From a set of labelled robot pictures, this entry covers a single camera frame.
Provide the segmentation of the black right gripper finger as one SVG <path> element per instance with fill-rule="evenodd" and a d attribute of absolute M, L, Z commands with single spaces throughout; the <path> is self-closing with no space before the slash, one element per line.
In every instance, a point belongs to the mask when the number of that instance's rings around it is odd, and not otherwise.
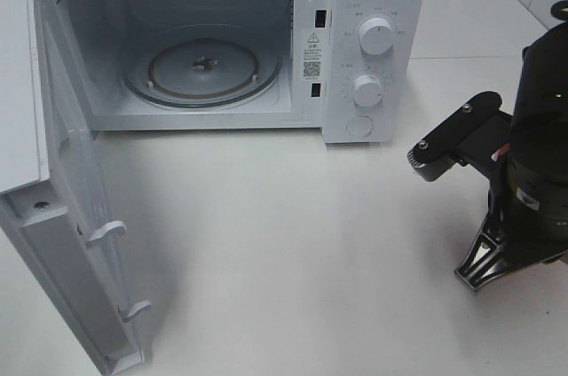
<path fill-rule="evenodd" d="M 487 213 L 454 275 L 472 293 L 478 293 L 483 287 L 517 269 L 508 255 L 509 246 L 509 236 L 500 222 Z"/>

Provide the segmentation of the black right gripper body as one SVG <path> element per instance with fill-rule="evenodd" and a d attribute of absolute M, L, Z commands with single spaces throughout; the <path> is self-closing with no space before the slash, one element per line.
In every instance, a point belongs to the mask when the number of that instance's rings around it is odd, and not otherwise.
<path fill-rule="evenodd" d="M 567 146 L 492 148 L 490 222 L 500 269 L 567 259 Z"/>

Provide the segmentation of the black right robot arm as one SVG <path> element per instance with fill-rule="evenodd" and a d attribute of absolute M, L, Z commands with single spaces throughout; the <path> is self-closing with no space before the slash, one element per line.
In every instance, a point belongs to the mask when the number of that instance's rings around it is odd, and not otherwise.
<path fill-rule="evenodd" d="M 456 277 L 472 292 L 567 256 L 567 3 L 523 50 L 511 123 L 491 149 L 488 212 Z"/>

